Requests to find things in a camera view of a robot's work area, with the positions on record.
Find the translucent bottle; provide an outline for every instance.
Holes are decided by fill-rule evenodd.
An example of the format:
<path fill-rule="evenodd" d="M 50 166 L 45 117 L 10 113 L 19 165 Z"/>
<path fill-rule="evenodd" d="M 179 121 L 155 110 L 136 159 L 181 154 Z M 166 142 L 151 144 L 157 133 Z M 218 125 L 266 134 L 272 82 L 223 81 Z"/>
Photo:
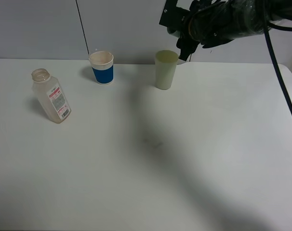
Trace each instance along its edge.
<path fill-rule="evenodd" d="M 44 111 L 51 121 L 60 124 L 70 115 L 71 108 L 58 79 L 45 69 L 37 69 L 31 76 L 34 81 L 32 90 Z"/>

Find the red and white label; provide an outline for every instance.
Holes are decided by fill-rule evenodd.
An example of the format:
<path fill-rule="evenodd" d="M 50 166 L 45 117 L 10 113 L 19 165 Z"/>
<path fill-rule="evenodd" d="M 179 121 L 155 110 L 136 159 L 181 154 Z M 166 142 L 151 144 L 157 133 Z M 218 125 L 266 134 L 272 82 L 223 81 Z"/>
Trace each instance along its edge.
<path fill-rule="evenodd" d="M 59 118 L 61 118 L 61 120 L 65 119 L 71 109 L 69 108 L 69 105 L 59 87 L 59 84 L 55 84 L 55 86 L 50 89 L 46 94 L 52 102 L 56 112 L 58 113 Z"/>

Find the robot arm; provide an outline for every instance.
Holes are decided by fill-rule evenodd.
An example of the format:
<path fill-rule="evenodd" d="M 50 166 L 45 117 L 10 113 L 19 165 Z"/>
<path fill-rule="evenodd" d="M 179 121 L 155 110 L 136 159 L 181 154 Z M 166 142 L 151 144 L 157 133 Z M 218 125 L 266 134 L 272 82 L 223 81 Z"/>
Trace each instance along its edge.
<path fill-rule="evenodd" d="M 160 25 L 179 38 L 179 59 L 187 60 L 199 44 L 216 47 L 236 38 L 263 34 L 261 0 L 194 0 L 189 10 L 177 7 L 178 0 L 167 0 Z M 268 0 L 267 18 L 278 21 L 292 17 L 292 0 Z"/>

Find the paper cup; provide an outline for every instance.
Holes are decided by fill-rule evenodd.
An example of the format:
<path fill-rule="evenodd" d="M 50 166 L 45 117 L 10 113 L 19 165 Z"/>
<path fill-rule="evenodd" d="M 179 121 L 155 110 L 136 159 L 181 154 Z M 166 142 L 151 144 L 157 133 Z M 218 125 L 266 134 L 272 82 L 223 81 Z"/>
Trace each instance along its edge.
<path fill-rule="evenodd" d="M 114 56 L 107 51 L 99 51 L 89 55 L 94 76 L 100 84 L 109 84 L 114 78 Z"/>
<path fill-rule="evenodd" d="M 178 54 L 173 51 L 159 51 L 156 54 L 156 87 L 170 89 L 178 62 Z"/>

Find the cup rim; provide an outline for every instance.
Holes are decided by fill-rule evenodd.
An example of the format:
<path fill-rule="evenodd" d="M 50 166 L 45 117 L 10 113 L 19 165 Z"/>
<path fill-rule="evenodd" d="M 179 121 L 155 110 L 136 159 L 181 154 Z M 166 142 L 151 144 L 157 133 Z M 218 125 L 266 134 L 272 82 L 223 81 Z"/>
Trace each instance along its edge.
<path fill-rule="evenodd" d="M 159 57 L 161 54 L 164 54 L 164 53 L 167 54 L 167 55 L 169 55 L 169 57 L 171 58 L 171 60 L 166 61 L 166 60 L 162 60 L 161 57 Z M 162 51 L 158 51 L 156 53 L 156 59 L 159 62 L 164 63 L 164 64 L 173 64 L 173 63 L 178 62 L 179 55 L 176 52 L 173 52 L 173 51 L 170 51 L 170 50 L 162 50 Z"/>
<path fill-rule="evenodd" d="M 104 64 L 96 64 L 96 63 L 93 63 L 93 62 L 91 61 L 91 56 L 94 55 L 94 54 L 100 54 L 100 53 L 108 53 L 108 54 L 112 55 L 111 60 L 110 60 L 109 62 L 107 62 L 107 63 L 104 63 Z M 97 52 L 95 52 L 95 53 L 90 54 L 90 55 L 88 56 L 88 60 L 89 60 L 89 62 L 91 62 L 91 63 L 94 64 L 94 65 L 97 65 L 97 66 L 104 66 L 104 65 L 108 65 L 108 64 L 110 64 L 111 62 L 113 62 L 113 61 L 114 61 L 114 56 L 113 56 L 113 54 L 112 54 L 111 52 L 108 52 L 108 51 L 97 51 Z"/>

